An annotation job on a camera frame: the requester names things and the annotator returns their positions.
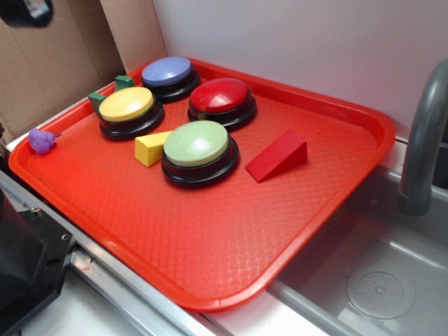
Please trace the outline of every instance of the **green button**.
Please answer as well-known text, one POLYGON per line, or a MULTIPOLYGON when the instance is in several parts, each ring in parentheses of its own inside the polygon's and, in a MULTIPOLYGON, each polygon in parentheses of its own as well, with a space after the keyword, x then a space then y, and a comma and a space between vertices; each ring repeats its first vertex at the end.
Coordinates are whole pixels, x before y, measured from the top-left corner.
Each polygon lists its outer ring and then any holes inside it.
POLYGON ((174 165, 197 167, 219 158, 228 144, 228 132, 224 126, 200 120, 176 128, 167 137, 163 150, 174 165))

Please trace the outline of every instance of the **red tray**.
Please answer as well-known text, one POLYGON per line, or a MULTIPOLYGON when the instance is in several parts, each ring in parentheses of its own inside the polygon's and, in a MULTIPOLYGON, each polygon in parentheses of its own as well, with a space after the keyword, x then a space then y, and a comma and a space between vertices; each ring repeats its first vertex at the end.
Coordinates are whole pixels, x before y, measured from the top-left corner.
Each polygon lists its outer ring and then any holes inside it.
MULTIPOLYGON (((394 142, 378 111, 192 60, 202 81, 243 80, 258 114, 232 132, 237 170, 199 190, 168 183, 160 162, 146 168, 134 141, 106 139, 88 101, 45 130, 62 133, 46 155, 28 139, 10 168, 82 230, 186 309, 222 310, 262 291, 375 168, 394 142), (262 183, 245 166, 288 128, 306 140, 308 161, 262 183)), ((143 67, 132 72, 141 83, 143 67)), ((101 90, 109 95, 115 84, 101 90)), ((165 104, 154 132, 188 122, 188 99, 165 104)))

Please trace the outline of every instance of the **purple toy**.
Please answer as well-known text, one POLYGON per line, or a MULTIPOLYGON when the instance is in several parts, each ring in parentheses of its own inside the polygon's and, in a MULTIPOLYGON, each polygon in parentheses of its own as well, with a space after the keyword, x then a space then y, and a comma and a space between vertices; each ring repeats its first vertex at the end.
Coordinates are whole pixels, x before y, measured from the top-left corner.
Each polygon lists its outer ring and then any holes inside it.
POLYGON ((37 153, 46 154, 55 145, 55 138, 59 135, 61 134, 54 135, 51 132, 39 131, 34 128, 28 134, 29 144, 37 153))

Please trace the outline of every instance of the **yellow triangular block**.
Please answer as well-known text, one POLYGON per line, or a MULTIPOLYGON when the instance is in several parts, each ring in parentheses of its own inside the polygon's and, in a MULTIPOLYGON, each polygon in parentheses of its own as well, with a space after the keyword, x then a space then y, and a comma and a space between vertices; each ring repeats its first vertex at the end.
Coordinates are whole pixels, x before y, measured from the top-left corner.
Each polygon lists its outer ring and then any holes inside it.
POLYGON ((135 158, 149 167, 162 159, 163 144, 172 131, 135 138, 135 158))

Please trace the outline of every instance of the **yellow button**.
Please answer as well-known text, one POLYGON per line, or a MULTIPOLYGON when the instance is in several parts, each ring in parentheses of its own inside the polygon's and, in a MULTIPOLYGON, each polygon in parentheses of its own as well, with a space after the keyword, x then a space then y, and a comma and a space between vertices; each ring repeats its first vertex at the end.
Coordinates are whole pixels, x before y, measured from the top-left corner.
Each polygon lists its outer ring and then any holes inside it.
POLYGON ((153 94, 147 88, 128 87, 105 98, 99 113, 107 121, 128 121, 147 112, 153 103, 153 94))

